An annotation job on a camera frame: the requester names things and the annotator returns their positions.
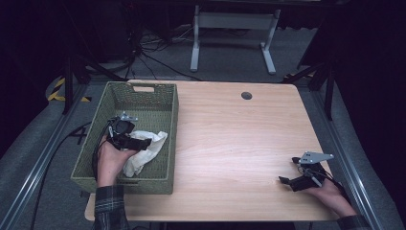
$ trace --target sleeve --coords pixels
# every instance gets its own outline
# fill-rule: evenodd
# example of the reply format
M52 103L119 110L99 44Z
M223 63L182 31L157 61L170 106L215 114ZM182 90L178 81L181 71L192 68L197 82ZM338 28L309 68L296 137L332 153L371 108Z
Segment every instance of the sleeve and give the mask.
M362 215L339 218L337 222L342 230L371 230L370 225Z
M115 185L97 189L93 229L129 230L124 209L124 186Z

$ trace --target white cloth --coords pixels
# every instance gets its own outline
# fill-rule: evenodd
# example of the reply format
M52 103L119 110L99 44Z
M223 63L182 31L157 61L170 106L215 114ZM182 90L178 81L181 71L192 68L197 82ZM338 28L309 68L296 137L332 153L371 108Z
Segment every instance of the white cloth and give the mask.
M162 146L167 140L168 134L160 131L158 134L153 132L136 130L130 133L132 138L137 138L145 140L151 138L151 144L146 150L141 150L137 154L131 156L124 165L123 171L125 176L132 177L134 173L138 175L144 167L144 164L148 163L150 160L155 158L158 152L161 150Z

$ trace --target woven basket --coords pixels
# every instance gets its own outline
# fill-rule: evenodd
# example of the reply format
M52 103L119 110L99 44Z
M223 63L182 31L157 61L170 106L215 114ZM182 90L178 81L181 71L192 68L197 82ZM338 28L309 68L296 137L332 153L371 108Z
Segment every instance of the woven basket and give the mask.
M92 126L81 149L71 179L89 193L96 192L92 171L92 154L107 120L120 116L137 117L134 130L168 134L157 156L144 165L140 174L131 178L121 174L118 184L123 184L131 194L171 194L176 148L178 116L176 84L108 82L104 88Z

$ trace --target person's right hand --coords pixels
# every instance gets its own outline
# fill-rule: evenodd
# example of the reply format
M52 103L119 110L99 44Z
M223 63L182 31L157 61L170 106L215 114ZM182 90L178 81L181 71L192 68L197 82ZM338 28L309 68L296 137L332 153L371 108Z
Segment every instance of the person's right hand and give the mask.
M340 190L328 179L325 179L321 188L309 188L305 189L304 192L316 196L340 218L357 215L341 195Z
M98 188L114 185L125 162L137 152L136 150L118 150L103 136L99 149Z

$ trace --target table top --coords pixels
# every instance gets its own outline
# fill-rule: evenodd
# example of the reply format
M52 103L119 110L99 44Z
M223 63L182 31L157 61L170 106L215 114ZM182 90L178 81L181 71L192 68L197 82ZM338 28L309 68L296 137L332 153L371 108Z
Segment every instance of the table top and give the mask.
M125 195L129 220L337 219L279 176L301 174L292 157L322 152L297 88L288 84L176 83L179 98L172 195ZM252 94L244 100L241 93ZM322 165L329 172L326 161ZM95 195L85 216L94 220Z

